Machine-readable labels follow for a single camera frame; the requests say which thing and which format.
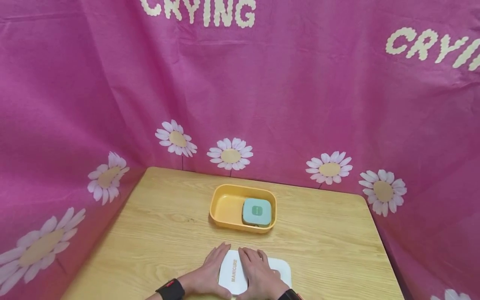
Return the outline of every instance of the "pink fabric backdrop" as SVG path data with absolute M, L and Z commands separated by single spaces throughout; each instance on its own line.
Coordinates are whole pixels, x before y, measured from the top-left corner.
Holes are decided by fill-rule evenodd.
M 58 299 L 149 166 L 366 193 L 407 297 L 480 299 L 479 12 L 4 0 L 0 299 Z

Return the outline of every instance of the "black wristband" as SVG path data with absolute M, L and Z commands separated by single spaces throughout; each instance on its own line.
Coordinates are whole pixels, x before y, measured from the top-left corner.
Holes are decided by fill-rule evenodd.
M 159 293 L 163 300 L 182 300 L 185 296 L 185 290 L 177 279 L 172 279 L 155 292 Z
M 303 300 L 299 294 L 295 293 L 292 289 L 289 289 L 283 293 L 278 300 Z

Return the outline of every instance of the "green square box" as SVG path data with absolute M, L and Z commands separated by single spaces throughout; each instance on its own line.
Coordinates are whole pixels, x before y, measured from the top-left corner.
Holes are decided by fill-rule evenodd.
M 245 199 L 242 210 L 242 221 L 244 224 L 251 226 L 270 226 L 272 222 L 272 205 L 264 199 Z

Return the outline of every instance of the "hand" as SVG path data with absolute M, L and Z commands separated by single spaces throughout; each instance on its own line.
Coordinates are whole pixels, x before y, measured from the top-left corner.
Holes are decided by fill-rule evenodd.
M 220 266 L 230 247 L 230 244 L 222 243 L 218 248 L 213 248 L 200 268 L 178 278 L 186 295 L 214 294 L 222 299 L 232 298 L 229 290 L 218 285 Z
M 270 269 L 268 257 L 261 250 L 239 248 L 243 272 L 248 278 L 248 289 L 237 300 L 278 300 L 290 289 L 279 274 Z

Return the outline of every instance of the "orange rectangular container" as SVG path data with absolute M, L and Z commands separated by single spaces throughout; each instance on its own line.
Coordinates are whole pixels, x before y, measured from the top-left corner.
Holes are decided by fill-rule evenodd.
M 265 199 L 272 205 L 272 222 L 268 227 L 246 225 L 242 222 L 243 203 L 247 198 Z M 222 184 L 213 194 L 210 216 L 217 226 L 254 233 L 267 233 L 276 223 L 276 198 L 262 189 Z

